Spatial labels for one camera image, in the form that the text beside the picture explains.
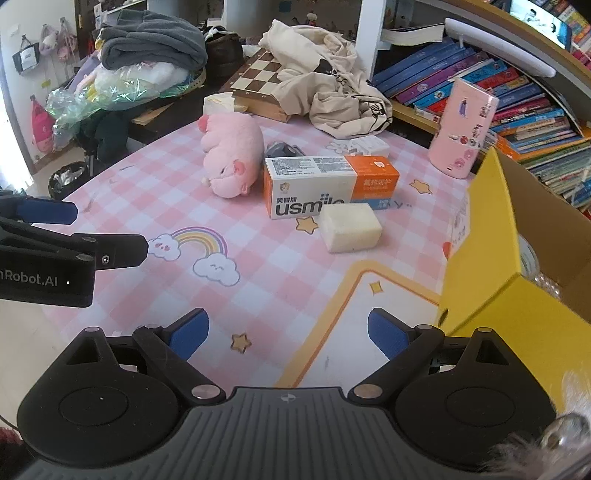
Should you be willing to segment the small white carton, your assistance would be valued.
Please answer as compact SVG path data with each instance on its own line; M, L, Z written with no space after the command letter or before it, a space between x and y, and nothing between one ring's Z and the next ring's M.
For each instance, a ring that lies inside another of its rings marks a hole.
M390 145L375 135L348 140L332 140L325 148L345 156L382 156L388 158L390 155Z

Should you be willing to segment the pink checkered table mat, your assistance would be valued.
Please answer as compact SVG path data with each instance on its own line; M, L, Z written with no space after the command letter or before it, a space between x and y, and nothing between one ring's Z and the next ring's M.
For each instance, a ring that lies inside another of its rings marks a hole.
M423 147L392 133L384 139L400 178L378 214L380 242L341 254L325 248L311 216L270 219L259 188L233 200L206 189L197 126L155 141L71 196L79 210L71 232L141 234L147 258L99 272L91 306L48 307L46 317L72 339L87 326L127 335L202 308L209 331L192 363L231 389L283 384L284 369L335 306L339 334L379 365L367 317L381 307L407 324L435 321L448 225L467 188L435 169Z

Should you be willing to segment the cream hoodie garment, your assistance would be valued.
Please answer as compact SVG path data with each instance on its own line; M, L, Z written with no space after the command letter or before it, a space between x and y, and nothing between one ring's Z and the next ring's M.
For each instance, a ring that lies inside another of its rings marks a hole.
M273 97L290 116L335 139L378 134L391 124L392 103L370 84L356 48L320 27L289 26L274 19L259 47L280 62Z

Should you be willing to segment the grey folded blanket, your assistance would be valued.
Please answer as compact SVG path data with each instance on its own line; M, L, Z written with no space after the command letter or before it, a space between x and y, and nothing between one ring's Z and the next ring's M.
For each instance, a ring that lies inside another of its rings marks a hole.
M165 62L197 71L207 62L204 34L178 17L149 10L121 10L115 23L104 27L100 59L107 70L140 62Z

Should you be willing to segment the white orange toothpaste box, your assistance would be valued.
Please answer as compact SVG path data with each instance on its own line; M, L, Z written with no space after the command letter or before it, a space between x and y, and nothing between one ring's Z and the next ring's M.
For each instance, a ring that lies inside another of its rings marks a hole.
M386 209L400 173L383 156L298 156L264 160L270 219L317 216L325 205L367 203Z

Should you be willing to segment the yellow cardboard box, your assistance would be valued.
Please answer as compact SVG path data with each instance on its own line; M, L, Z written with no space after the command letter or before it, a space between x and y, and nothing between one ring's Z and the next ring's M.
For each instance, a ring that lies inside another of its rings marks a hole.
M590 391L590 221L490 149L451 222L438 320L495 330L561 412Z

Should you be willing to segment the white tissue pack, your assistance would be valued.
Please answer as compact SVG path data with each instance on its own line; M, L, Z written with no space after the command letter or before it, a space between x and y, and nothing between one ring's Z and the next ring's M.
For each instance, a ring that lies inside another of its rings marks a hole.
M238 112L245 113L247 106L240 104L231 92L221 92L204 97L204 115L216 113Z

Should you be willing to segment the white desk lamp bar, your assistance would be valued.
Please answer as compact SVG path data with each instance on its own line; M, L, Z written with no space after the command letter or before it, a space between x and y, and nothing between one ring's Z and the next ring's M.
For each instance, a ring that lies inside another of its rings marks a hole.
M467 42L492 53L530 75L542 78L554 78L556 70L528 51L484 30L460 22L453 18L445 20L445 31L449 37L459 42Z

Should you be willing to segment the white sponge block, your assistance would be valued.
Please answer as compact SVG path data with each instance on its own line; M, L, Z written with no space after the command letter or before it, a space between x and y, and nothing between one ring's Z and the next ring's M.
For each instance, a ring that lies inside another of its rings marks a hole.
M372 249L383 233L380 221L367 203L325 205L318 215L318 229L332 254Z

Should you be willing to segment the dark grey small pouch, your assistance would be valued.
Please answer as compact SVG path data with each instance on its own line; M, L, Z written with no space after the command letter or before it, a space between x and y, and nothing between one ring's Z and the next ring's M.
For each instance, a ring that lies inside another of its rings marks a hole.
M296 145L285 142L273 142L266 147L266 158L302 157L304 152Z

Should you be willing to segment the smartphone on shelf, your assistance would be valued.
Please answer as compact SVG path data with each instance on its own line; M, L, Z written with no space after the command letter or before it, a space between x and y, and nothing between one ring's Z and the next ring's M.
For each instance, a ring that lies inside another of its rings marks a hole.
M558 45L570 50L572 30L559 18L529 0L511 0L508 13Z

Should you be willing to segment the wooden chessboard box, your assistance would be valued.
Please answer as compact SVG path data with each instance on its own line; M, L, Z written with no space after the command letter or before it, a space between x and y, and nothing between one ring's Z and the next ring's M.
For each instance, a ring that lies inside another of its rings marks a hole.
M280 62L269 51L259 48L221 87L235 99L235 108L249 114L287 123L290 115L284 112L273 92L280 85L277 74Z

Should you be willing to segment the pink cylindrical container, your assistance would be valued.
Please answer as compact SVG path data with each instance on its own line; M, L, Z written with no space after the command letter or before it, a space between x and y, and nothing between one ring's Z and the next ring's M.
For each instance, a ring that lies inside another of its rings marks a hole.
M499 99L458 78L453 83L440 129L429 149L430 163L444 174L465 179L484 145Z

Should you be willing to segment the pink plush pig toy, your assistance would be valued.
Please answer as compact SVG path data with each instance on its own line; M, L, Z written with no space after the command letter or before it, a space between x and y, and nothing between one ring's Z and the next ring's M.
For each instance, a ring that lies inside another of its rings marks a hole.
M204 184L218 197L249 195L263 166L264 140L249 114L203 114L197 120L204 150Z

